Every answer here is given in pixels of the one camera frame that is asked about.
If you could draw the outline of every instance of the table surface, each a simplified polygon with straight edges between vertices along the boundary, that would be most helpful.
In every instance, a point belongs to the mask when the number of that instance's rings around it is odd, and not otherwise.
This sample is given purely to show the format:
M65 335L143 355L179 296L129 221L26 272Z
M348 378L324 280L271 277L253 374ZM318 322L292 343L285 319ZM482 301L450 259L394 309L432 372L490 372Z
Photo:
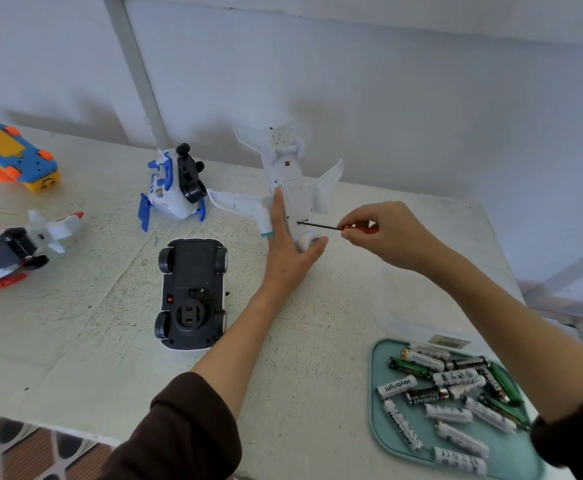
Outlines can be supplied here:
M66 253L51 252L47 266L0 291L0 416L119 444L153 396L204 353L171 351L154 337L159 250L180 237L225 243L230 326L260 284L266 240L253 222L212 206L203 223L154 214L143 233L136 211L155 151L19 128L55 155L63 183L43 195L0 184L0 225L24 224L29 209L48 218L83 210L87 227L66 241ZM203 156L195 148L192 155ZM262 169L206 160L202 178L212 189L267 192ZM338 183L331 215L317 222L333 224L358 205L384 200L406 202L441 240L521 298L475 202ZM397 460L372 439L368 354L387 335L373 316L378 262L337 233L329 236L265 341L238 423L238 471L262 480L394 479L397 468L404 478L454 477ZM422 278L405 273L399 282L394 296L409 320L477 335L457 305ZM550 468L547 477L571 476Z

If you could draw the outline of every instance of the toy car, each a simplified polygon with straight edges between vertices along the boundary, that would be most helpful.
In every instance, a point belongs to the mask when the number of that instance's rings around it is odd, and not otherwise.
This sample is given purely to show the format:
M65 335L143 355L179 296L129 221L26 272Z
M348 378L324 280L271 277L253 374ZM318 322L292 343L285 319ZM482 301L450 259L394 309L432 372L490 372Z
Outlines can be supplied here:
M175 149L178 158L174 161L169 151L159 150L159 158L149 162L153 169L149 193L140 194L138 218L140 227L149 229L150 209L155 207L162 213L175 219L186 219L192 214L200 215L200 222L205 220L205 200L207 188L198 174L205 168L205 163L196 162L189 155L191 147L178 145Z
M160 251L163 311L154 332L176 350L201 350L225 332L227 248L214 239L176 239Z
M49 258L39 254L45 246L57 253L65 252L59 241L83 226L82 217L82 212L76 212L57 221L48 221L30 210L29 225L0 229L0 288L25 279L27 274L23 269L33 271L45 266Z
M36 148L13 126L0 125L0 182L20 182L37 194L59 181L51 153Z

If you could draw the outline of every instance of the hand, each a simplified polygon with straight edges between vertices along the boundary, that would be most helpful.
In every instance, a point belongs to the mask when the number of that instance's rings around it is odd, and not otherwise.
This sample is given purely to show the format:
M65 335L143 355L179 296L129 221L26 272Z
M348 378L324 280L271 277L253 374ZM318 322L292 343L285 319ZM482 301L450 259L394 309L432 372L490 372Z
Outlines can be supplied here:
M267 267L258 293L272 299L277 306L282 306L303 282L309 269L322 256L329 240L327 237L321 237L304 253L296 250L285 226L284 202L279 188L273 192L271 225L274 235L268 238Z
M338 227L345 224L368 226L370 221L378 226L377 233L345 229L341 235L354 246L371 251L393 266L422 273L448 250L416 219L404 202L363 205L343 217Z

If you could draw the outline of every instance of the right hand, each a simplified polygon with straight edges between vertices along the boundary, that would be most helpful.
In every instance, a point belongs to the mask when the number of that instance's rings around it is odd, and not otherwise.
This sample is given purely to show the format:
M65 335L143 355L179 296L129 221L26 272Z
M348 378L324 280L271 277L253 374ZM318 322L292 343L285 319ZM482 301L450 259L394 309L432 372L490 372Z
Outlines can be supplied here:
M365 234L351 228L341 235L354 246L371 251L393 266L422 273L448 250L404 202L363 205L343 217L338 228L345 224L368 226L370 221L376 223L378 232Z

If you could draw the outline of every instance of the aa battery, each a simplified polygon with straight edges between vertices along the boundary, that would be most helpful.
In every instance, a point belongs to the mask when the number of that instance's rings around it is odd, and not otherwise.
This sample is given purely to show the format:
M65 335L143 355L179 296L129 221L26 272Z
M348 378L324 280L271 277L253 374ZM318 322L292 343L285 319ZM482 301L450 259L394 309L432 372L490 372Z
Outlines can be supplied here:
M405 398L410 406L414 404L435 403L449 398L449 392L445 387L430 387L407 391Z
M382 386L376 387L376 392L381 399L389 399L390 397L400 394L408 389L413 389L418 385L415 377L407 376L404 379L398 379L397 381L390 382L389 384L383 384Z
M472 455L479 456L483 460L489 459L489 446L447 423L438 421L438 423L436 423L436 434L441 438L454 443L457 447L469 451Z
M479 367L478 368L478 371L487 380L487 384L489 384L489 387L493 391L494 395L500 401L504 402L505 404L509 404L509 402L511 402L511 399L509 399L509 396L505 393L503 387L500 386L500 382L498 382L495 379L495 377L491 373L491 371L489 371L489 369L487 367L485 367L485 366Z
M468 424L474 420L474 415L468 409L448 408L447 406L437 406L435 404L425 404L424 415L427 418L450 423Z
M484 404L475 402L470 397L465 398L465 407L477 418L480 418L505 433L514 433L516 431L516 424L512 420L503 417L502 414L489 409Z
M412 342L407 347L413 352L418 352L418 354L429 355L429 357L437 358L440 360L449 360L451 357L447 349L436 347L434 345L416 344L415 342Z
M445 367L448 371L457 371L458 369L477 369L481 365L489 366L489 359L484 355L478 357L465 357L457 360L448 360L445 362Z
M512 420L518 428L528 431L531 428L531 421L527 414L523 411L520 411L509 404L501 403L497 401L493 397L489 397L486 394L481 394L478 396L478 402L480 404L484 404L489 409L496 411L500 415L504 416L507 419Z
M477 456L445 450L445 448L438 448L436 446L433 448L433 461L438 465L463 470L480 477L487 475L487 464L485 460Z
M393 401L390 399L384 401L382 409L386 412L387 416L389 416L389 419L391 419L391 422L394 424L405 443L407 443L407 446L409 446L412 451L420 450L420 448L423 447L423 443L418 439L414 430L411 429L405 417L400 414L400 411L398 411Z
M447 387L447 391L451 395L452 399L460 399L467 393L478 389L479 387L484 387L487 384L487 380L483 376L479 376L477 382L473 384L458 384L456 386Z
M406 374L411 374L412 376L420 377L423 379L431 378L431 371L426 367L407 362L406 360L400 360L396 357L389 357L389 366L392 369L404 372Z
M453 386L455 384L473 384L478 381L480 374L475 369L461 369L459 371L434 372L431 380L436 386Z
M498 384L503 388L504 393L509 396L509 404L515 407L521 405L522 395L520 394L518 386L516 386L516 383L511 379L509 374L495 363L491 364L489 372L491 372L496 381L498 381Z
M418 354L418 352L413 352L409 349L403 349L401 358L407 362L422 365L423 367L431 369L435 372L442 372L445 370L445 363L443 361L434 359L433 357L429 357L427 355Z

